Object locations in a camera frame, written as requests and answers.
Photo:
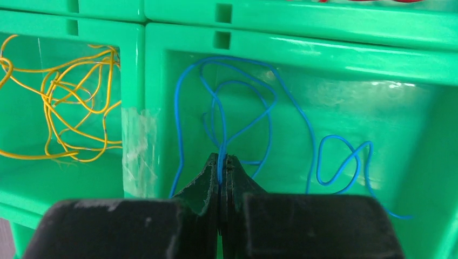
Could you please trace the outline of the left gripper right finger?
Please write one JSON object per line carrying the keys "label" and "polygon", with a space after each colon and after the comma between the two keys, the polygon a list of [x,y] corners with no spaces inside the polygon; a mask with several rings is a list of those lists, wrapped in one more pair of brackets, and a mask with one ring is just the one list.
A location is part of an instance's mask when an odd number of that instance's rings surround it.
{"label": "left gripper right finger", "polygon": [[404,258],[377,200],[361,195],[269,193],[239,159],[225,160],[221,190],[226,258]]}

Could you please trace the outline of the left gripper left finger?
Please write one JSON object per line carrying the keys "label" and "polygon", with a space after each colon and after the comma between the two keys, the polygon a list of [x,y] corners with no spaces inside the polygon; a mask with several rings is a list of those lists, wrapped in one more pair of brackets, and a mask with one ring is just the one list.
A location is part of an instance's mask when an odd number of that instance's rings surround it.
{"label": "left gripper left finger", "polygon": [[43,216],[24,258],[215,258],[218,156],[170,199],[73,199]]}

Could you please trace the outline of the green six-compartment bin tray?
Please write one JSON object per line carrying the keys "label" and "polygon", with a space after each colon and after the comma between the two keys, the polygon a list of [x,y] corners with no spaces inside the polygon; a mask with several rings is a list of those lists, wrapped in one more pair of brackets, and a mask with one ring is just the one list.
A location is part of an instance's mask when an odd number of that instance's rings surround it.
{"label": "green six-compartment bin tray", "polygon": [[166,198],[211,153],[265,190],[359,194],[457,258],[457,2],[1,1],[1,218]]}

